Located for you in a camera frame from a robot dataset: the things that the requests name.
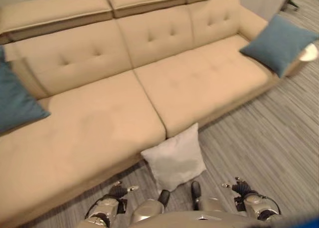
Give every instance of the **chair leg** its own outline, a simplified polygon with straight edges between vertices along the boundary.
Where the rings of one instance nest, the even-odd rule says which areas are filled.
[[[292,5],[292,6],[294,6],[294,7],[295,7],[295,11],[297,11],[297,10],[299,9],[299,6],[298,6],[297,4],[295,4],[294,1],[288,0],[287,3],[290,4],[290,5]]]

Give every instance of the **white pillow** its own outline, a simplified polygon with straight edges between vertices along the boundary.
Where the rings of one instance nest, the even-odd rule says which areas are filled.
[[[158,146],[142,151],[158,190],[173,191],[206,170],[198,143],[198,124]]]

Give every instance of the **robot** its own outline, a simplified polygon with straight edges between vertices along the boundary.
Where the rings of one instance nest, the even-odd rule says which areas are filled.
[[[246,211],[247,217],[227,213],[217,198],[201,195],[200,184],[191,184],[193,211],[164,214],[170,193],[162,191],[158,200],[146,200],[133,212],[129,228],[243,228],[269,227],[270,222],[281,219],[277,203],[250,188],[246,181],[236,177],[236,184],[222,184],[239,194],[234,199],[237,210]],[[124,188],[121,182],[115,183],[109,193],[98,199],[85,215],[77,228],[111,228],[117,214],[126,211],[127,200],[122,197],[137,190],[138,186]],[[266,200],[271,200],[277,210]]]

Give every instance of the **seat cushion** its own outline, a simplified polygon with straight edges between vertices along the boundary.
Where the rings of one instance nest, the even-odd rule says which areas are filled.
[[[238,51],[247,43],[236,35],[135,69],[168,137],[274,79]]]
[[[117,164],[165,139],[132,71],[40,103],[50,117],[0,137],[0,227],[73,189],[79,195],[97,185],[96,176],[109,178]]]

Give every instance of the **sofa base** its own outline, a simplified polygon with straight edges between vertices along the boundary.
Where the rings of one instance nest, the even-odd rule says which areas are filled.
[[[128,169],[129,167],[138,163],[141,159],[142,157],[140,154],[131,156],[128,159],[118,163],[116,166],[113,166],[111,169],[102,171],[95,178],[87,180],[86,182],[83,182],[81,185],[71,190],[65,190],[64,193],[58,195],[57,197],[47,200],[31,210],[21,213],[20,216],[16,216],[14,219],[2,223],[1,227],[13,228],[25,223],[26,221],[31,221],[39,217],[40,215],[50,211],[52,207],[58,207],[66,201],[70,201],[76,198],[77,196],[81,195],[84,191],[87,191],[101,184],[102,182],[106,181],[112,176]]]
[[[246,102],[251,101],[252,99],[262,95],[263,93],[265,93],[266,91],[270,90],[272,87],[274,87],[276,84],[278,84],[279,82],[279,78],[274,78],[272,81],[270,81],[269,83],[267,83],[265,86],[262,86],[258,89],[256,89],[255,91],[249,93],[248,95],[228,104],[227,106],[224,106],[220,109],[218,109],[217,111],[213,112],[212,114],[210,114],[209,116],[201,119],[198,121],[198,125],[199,127],[203,127],[205,125],[207,125],[208,123],[220,118],[221,116],[225,115],[226,113],[236,109],[237,107],[245,104]]]

